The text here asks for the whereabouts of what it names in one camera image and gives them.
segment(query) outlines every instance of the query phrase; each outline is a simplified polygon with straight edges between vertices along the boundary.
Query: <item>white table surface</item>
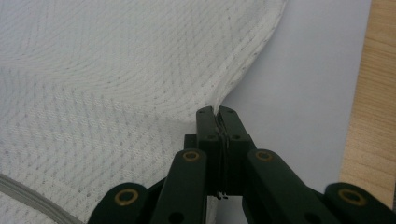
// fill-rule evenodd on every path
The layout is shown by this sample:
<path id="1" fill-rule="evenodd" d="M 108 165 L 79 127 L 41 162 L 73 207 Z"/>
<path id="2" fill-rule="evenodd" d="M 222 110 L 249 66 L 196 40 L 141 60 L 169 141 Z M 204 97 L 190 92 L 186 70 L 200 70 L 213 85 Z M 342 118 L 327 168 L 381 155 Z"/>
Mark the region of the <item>white table surface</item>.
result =
<path id="1" fill-rule="evenodd" d="M 223 105 L 308 187 L 338 181 L 370 0 L 289 0 L 272 39 Z M 217 223 L 247 223 L 241 198 Z"/>

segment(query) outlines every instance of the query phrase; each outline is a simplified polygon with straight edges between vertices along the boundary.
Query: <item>cloth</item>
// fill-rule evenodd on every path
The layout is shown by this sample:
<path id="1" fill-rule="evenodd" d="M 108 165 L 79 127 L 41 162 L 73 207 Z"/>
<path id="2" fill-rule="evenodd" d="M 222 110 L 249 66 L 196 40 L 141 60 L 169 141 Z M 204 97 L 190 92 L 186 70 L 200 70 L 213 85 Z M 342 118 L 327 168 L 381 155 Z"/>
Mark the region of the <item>cloth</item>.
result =
<path id="1" fill-rule="evenodd" d="M 1 174 L 83 222 L 112 187 L 150 187 L 166 176 L 184 134 L 195 133 L 196 110 L 218 108 L 245 74 L 284 6 L 1 1 Z M 46 219 L 2 205 L 1 223 Z"/>

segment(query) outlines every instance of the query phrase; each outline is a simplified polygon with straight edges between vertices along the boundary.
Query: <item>quilted fabric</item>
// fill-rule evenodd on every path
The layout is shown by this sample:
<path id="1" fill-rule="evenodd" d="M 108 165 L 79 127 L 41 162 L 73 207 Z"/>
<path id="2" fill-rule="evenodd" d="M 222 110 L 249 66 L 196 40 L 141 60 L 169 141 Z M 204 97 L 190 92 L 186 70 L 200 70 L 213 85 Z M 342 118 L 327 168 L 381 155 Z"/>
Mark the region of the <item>quilted fabric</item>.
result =
<path id="1" fill-rule="evenodd" d="M 115 185 L 150 187 L 195 133 L 195 111 L 218 108 L 245 74 L 284 5 L 1 1 L 1 174 L 83 222 Z M 18 209 L 1 209 L 0 222 L 34 217 Z"/>

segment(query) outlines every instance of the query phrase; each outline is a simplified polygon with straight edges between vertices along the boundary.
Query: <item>wooden surface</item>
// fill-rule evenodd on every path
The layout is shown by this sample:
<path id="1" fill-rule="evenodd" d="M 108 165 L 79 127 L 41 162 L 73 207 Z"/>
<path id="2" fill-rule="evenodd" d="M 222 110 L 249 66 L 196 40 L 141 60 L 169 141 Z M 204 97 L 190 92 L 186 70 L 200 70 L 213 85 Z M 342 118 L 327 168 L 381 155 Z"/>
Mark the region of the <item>wooden surface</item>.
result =
<path id="1" fill-rule="evenodd" d="M 388 207 L 396 182 L 396 1 L 373 0 L 340 181 Z"/>

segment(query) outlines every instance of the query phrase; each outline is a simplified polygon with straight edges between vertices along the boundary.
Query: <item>white fabric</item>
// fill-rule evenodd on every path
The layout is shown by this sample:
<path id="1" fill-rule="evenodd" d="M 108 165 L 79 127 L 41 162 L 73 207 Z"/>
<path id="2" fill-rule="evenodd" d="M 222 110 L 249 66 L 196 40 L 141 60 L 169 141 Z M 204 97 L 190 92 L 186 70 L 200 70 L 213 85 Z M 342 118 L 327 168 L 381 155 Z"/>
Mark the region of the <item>white fabric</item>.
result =
<path id="1" fill-rule="evenodd" d="M 0 192 L 0 220 L 1 223 L 42 223 L 42 224 L 55 224 L 55 222 L 40 213 L 39 211 L 32 209 L 25 205 L 10 198 L 8 195 Z"/>
<path id="2" fill-rule="evenodd" d="M 150 187 L 195 133 L 195 111 L 217 108 L 242 78 L 284 5 L 1 1 L 1 173 L 84 222 L 112 187 Z"/>

